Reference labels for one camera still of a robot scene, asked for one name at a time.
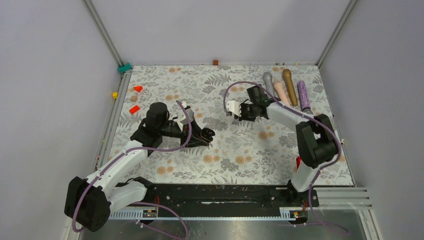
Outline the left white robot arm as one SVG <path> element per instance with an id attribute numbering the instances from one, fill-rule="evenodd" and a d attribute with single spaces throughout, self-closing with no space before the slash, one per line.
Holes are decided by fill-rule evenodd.
<path id="1" fill-rule="evenodd" d="M 167 105 L 155 102 L 149 106 L 145 118 L 130 140 L 111 161 L 85 178 L 74 177 L 68 184 L 64 214 L 72 219 L 76 233 L 85 229 L 95 232 L 107 222 L 110 214 L 135 202 L 144 206 L 152 204 L 155 192 L 138 180 L 118 186 L 119 180 L 153 152 L 164 152 L 159 146 L 164 137 L 180 140 L 171 148 L 175 152 L 183 148 L 208 146 L 215 132 L 196 123 L 191 107 L 178 101 L 182 117 L 170 118 Z"/>

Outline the black earbud charging case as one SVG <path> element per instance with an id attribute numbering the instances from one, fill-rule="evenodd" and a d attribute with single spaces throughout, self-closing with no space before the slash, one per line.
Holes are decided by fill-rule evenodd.
<path id="1" fill-rule="evenodd" d="M 216 133 L 208 127 L 204 127 L 200 132 L 200 137 L 207 143 L 212 142 L 215 135 Z"/>

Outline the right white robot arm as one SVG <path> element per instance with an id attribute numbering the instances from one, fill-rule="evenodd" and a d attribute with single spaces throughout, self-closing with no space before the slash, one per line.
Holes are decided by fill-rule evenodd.
<path id="1" fill-rule="evenodd" d="M 239 121 L 255 121 L 265 118 L 289 128 L 296 134 L 300 164 L 289 181 L 287 201 L 293 206 L 301 205 L 307 191 L 316 181 L 320 171 L 335 164 L 342 155 L 329 117 L 325 114 L 311 115 L 285 105 L 270 97 L 264 88 L 255 85 L 247 89 L 249 102 L 228 101 L 226 110 Z"/>

